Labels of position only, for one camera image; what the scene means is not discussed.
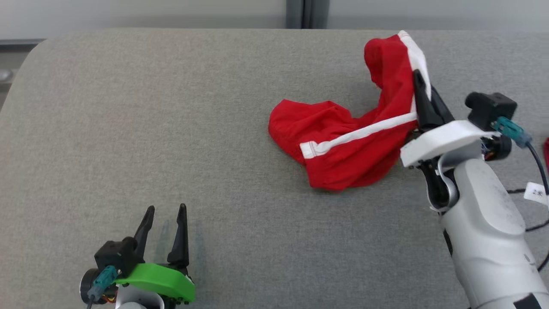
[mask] gray tablecloth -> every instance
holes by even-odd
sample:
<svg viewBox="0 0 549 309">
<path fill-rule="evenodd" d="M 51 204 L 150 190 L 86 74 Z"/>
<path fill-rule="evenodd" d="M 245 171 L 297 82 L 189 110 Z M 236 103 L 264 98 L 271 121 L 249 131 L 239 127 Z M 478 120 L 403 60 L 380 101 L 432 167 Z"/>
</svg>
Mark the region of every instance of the gray tablecloth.
<svg viewBox="0 0 549 309">
<path fill-rule="evenodd" d="M 145 260 L 164 262 L 181 202 L 192 308 L 468 307 L 421 172 L 314 190 L 267 133 L 284 98 L 376 106 L 363 47 L 395 33 L 116 29 L 38 45 L 0 113 L 0 308 L 84 308 L 93 254 L 133 235 L 149 205 Z M 502 92 L 541 149 L 547 34 L 410 34 L 456 118 L 470 92 Z M 508 189 L 539 182 L 527 151 L 492 166 Z M 528 225 L 549 216 L 514 199 Z M 547 235 L 528 235 L 538 260 Z"/>
</svg>

